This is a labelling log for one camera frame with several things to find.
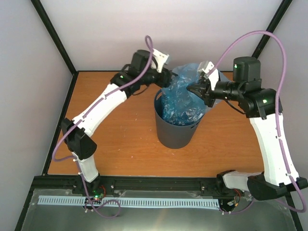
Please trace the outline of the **blue plastic trash bag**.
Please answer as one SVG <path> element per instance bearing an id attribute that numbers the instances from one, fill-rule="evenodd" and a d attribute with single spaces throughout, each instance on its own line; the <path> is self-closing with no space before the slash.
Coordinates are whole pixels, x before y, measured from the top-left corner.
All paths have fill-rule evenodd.
<path id="1" fill-rule="evenodd" d="M 198 122 L 210 110 L 204 101 L 187 91 L 186 87 L 197 83 L 199 64 L 190 63 L 172 70 L 177 74 L 169 87 L 162 88 L 162 119 L 172 125 L 186 126 Z"/>

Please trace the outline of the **dark grey trash bin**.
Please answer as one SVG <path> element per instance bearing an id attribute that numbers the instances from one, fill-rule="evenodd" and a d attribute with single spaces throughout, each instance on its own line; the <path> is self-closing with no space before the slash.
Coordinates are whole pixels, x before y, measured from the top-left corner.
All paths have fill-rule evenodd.
<path id="1" fill-rule="evenodd" d="M 203 116 L 189 125 L 172 125 L 162 119 L 163 106 L 161 99 L 162 90 L 159 90 L 154 97 L 154 113 L 158 140 L 162 145 L 170 149 L 183 148 L 191 141 Z"/>

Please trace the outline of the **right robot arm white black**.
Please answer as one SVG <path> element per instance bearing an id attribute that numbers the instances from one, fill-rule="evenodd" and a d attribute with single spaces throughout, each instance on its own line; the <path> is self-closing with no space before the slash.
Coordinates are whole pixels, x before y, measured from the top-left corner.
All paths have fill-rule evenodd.
<path id="1" fill-rule="evenodd" d="M 282 105 L 275 102 L 276 90 L 261 87 L 260 68 L 257 58 L 235 58 L 233 80 L 222 81 L 214 64 L 204 61 L 197 68 L 200 79 L 186 89 L 208 107 L 213 107 L 217 100 L 238 103 L 257 136 L 264 171 L 228 170 L 218 174 L 218 185 L 222 189 L 248 191 L 255 199 L 265 201 L 283 197 L 297 188 L 305 189 L 308 181 L 299 176 L 293 165 L 283 130 Z"/>

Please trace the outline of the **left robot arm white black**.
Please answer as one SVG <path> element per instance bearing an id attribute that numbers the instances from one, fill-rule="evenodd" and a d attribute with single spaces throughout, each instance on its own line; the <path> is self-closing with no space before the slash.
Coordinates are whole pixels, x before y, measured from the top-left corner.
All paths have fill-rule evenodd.
<path id="1" fill-rule="evenodd" d="M 63 120 L 61 129 L 64 142 L 77 162 L 79 173 L 84 179 L 83 188 L 88 193 L 96 193 L 100 188 L 99 172 L 94 161 L 97 144 L 91 139 L 95 130 L 142 85 L 168 87 L 175 75 L 165 68 L 168 61 L 169 55 L 156 49 L 153 52 L 137 50 L 131 62 L 113 76 L 106 89 L 86 110 L 72 120 Z"/>

